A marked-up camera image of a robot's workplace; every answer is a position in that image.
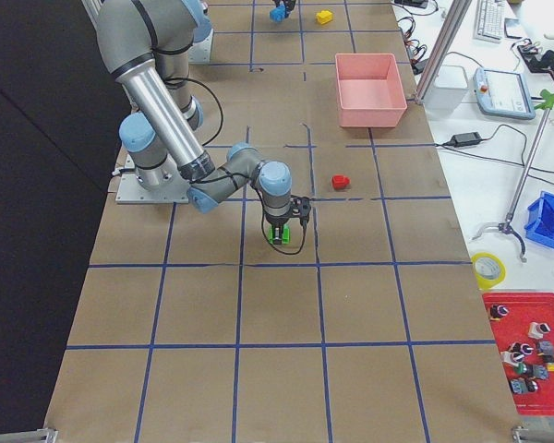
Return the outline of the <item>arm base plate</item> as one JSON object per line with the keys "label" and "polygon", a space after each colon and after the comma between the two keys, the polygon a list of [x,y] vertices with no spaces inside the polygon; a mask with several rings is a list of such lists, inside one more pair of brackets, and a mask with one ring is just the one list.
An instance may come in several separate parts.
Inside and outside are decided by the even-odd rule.
{"label": "arm base plate", "polygon": [[195,29],[193,45],[187,52],[190,64],[204,65],[210,62],[212,39],[213,27],[210,23],[203,23]]}
{"label": "arm base plate", "polygon": [[168,156],[156,169],[139,169],[130,155],[120,174],[115,201],[118,204],[187,204],[188,182]]}

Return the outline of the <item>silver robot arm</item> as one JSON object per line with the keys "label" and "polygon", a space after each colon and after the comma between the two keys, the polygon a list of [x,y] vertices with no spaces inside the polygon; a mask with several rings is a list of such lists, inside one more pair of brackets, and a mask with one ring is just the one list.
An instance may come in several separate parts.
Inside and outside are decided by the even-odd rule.
{"label": "silver robot arm", "polygon": [[285,163],[238,143],[216,166],[196,139],[202,110],[187,89],[187,52],[212,31],[203,2],[103,1],[93,23],[108,72],[138,107],[119,136],[143,185],[156,187],[179,173],[189,184],[189,202],[202,213],[250,185],[261,202],[261,222],[271,227],[262,233],[270,245],[284,244],[290,219],[307,224]]}

